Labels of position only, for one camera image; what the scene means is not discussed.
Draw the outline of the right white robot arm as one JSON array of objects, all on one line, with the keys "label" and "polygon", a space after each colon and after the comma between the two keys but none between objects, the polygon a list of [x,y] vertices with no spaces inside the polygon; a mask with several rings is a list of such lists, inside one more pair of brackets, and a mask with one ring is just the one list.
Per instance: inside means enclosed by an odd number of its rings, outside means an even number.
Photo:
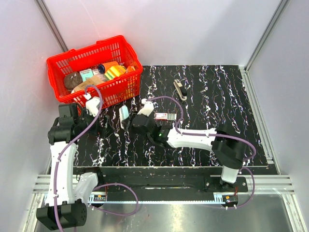
[{"label": "right white robot arm", "polygon": [[221,189],[231,191],[236,187],[248,142],[230,135],[227,126],[220,125],[209,130],[181,130],[159,126],[153,118],[136,113],[122,117],[121,126],[126,131],[144,136],[155,146],[188,147],[213,152],[223,167],[219,180]]}]

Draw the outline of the light blue white stapler top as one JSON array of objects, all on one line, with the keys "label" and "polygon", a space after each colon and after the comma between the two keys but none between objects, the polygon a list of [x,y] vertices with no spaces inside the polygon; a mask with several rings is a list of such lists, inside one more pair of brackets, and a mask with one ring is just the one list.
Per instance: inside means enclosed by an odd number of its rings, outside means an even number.
[{"label": "light blue white stapler top", "polygon": [[120,127],[125,130],[124,121],[129,118],[129,111],[126,105],[119,108]]}]

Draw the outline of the red staple box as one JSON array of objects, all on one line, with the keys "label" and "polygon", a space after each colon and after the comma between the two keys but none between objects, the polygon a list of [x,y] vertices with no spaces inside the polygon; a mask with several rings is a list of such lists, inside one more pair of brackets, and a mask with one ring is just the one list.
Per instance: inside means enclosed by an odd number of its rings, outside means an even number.
[{"label": "red staple box", "polygon": [[155,117],[156,120],[175,121],[177,119],[177,115],[171,114],[171,113],[155,113],[154,117]]}]

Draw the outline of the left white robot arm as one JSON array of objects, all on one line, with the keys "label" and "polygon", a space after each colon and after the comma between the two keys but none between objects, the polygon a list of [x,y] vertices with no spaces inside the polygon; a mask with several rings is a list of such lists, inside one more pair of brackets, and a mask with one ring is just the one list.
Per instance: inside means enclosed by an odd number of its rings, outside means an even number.
[{"label": "left white robot arm", "polygon": [[36,218],[51,231],[85,225],[88,200],[94,191],[103,189],[105,180],[99,168],[85,169],[78,184],[73,186],[73,160],[77,142],[84,134],[101,132],[97,118],[99,100],[92,99],[85,107],[78,103],[59,106],[59,116],[48,132],[51,150],[51,176],[44,206],[37,209]]}]

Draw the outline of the beige black stapler base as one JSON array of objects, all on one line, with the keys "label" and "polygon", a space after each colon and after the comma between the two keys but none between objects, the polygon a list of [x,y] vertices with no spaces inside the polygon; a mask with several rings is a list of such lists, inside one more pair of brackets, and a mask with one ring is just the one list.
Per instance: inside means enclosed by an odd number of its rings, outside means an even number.
[{"label": "beige black stapler base", "polygon": [[180,82],[180,80],[174,79],[173,84],[175,86],[175,89],[176,89],[180,99],[182,101],[186,101],[187,100],[187,91],[184,88],[184,86],[182,85],[182,83]]}]

